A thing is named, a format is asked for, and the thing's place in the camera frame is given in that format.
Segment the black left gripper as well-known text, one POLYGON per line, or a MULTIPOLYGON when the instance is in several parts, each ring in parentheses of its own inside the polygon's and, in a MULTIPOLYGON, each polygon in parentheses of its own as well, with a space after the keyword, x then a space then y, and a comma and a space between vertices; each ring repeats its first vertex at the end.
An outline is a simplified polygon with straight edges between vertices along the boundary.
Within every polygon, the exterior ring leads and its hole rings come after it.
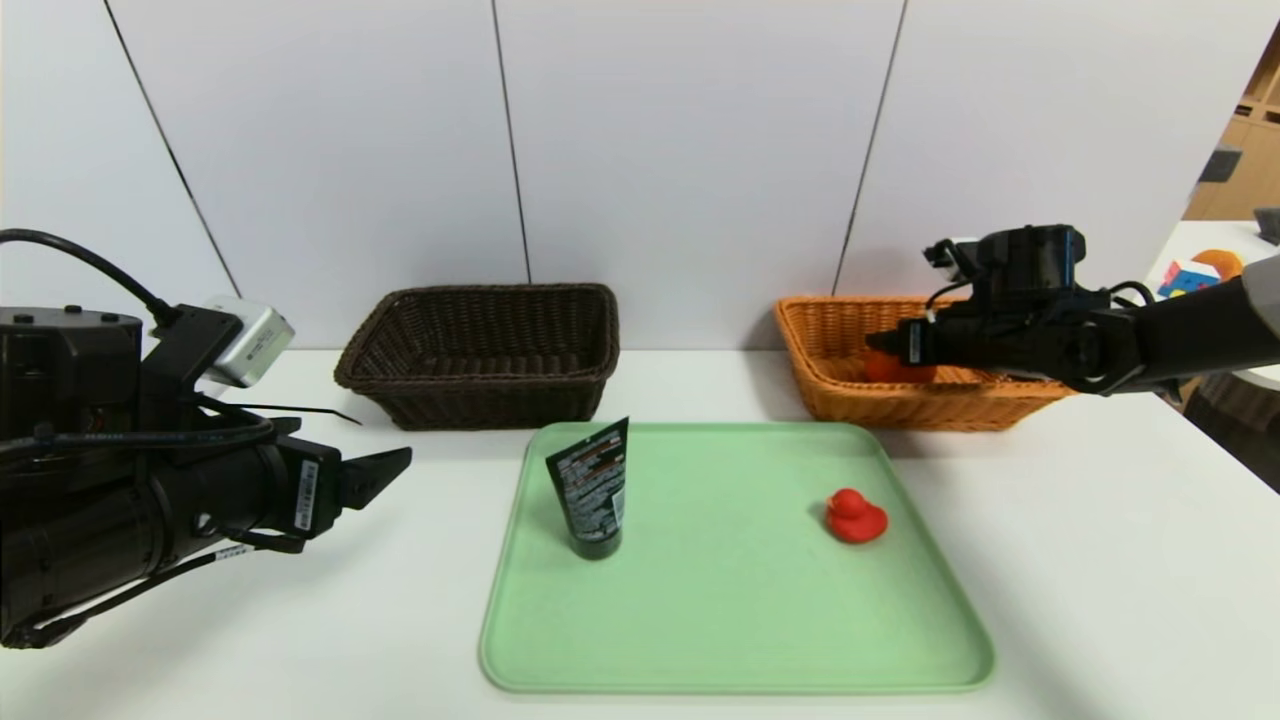
POLYGON ((172 510, 195 537, 310 541, 333 527, 339 505, 366 509, 412 461, 410 447, 342 461, 337 448, 276 437, 173 468, 172 510))

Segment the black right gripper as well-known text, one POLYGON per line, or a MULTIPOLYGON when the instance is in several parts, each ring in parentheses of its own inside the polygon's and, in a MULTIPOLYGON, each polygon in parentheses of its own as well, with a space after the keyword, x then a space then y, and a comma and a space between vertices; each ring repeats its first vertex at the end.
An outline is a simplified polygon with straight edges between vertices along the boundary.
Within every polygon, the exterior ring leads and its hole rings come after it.
POLYGON ((868 333, 865 345, 877 352, 899 354, 910 366, 977 366, 983 323, 978 311, 945 307, 905 319, 897 331, 868 333))

